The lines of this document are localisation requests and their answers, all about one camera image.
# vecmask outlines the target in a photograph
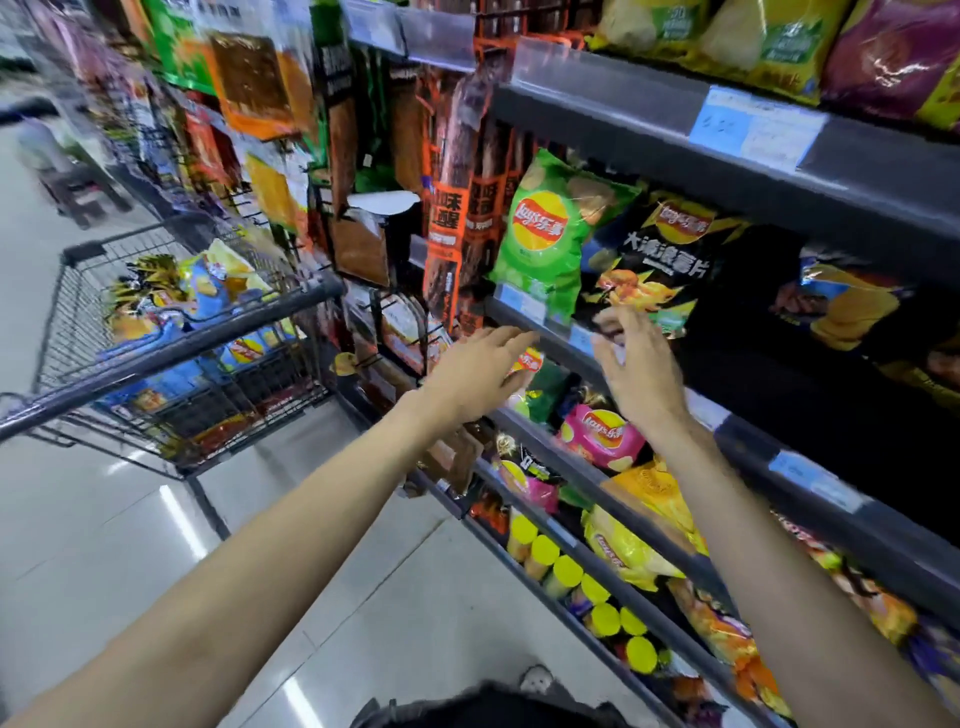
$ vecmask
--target shopping cart handle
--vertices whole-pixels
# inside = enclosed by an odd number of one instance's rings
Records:
[[[219,324],[191,331],[181,339],[136,356],[118,357],[115,365],[106,362],[90,375],[29,400],[22,408],[0,420],[0,443],[72,410],[98,400],[133,382],[189,361],[211,349],[228,344],[251,331],[293,316],[323,301],[342,296],[343,281],[329,273],[302,288],[248,308]]]

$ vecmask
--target black lay's bag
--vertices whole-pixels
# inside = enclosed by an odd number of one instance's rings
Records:
[[[673,193],[651,192],[584,245],[577,318],[589,321],[601,308],[629,303],[649,313],[668,337],[683,336],[720,247],[746,227]]]

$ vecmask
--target forearm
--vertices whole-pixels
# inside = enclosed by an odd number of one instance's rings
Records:
[[[651,441],[680,482],[710,559],[802,728],[956,725],[747,490],[707,431],[681,422]]]
[[[12,726],[216,726],[442,434],[416,397],[241,528]]]

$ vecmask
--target person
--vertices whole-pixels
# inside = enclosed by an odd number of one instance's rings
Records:
[[[594,339],[612,393],[681,483],[710,558],[799,725],[954,726],[933,690],[794,544],[690,416],[659,330],[629,307],[608,309],[599,323],[626,353],[621,364],[610,340]],[[420,389],[403,395],[377,425],[241,528],[99,656],[15,716],[10,728],[214,728],[418,455],[524,384],[523,375],[508,373],[536,338],[496,328],[454,344]],[[403,657],[383,659],[399,664]],[[505,705],[516,722],[523,705]],[[438,711],[421,715],[420,725],[457,722]],[[523,715],[526,724],[576,722]],[[485,724],[504,722],[484,716]]]

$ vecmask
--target white floor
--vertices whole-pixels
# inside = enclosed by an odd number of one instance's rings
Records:
[[[29,389],[58,253],[153,221],[142,208],[92,232],[59,218],[0,129],[0,391]],[[237,529],[356,436],[328,403],[203,477]],[[30,704],[104,644],[218,539],[177,482],[83,448],[0,447],[0,694]],[[550,667],[573,695],[655,720],[430,496],[392,497],[223,726],[338,728],[371,697],[452,695]]]

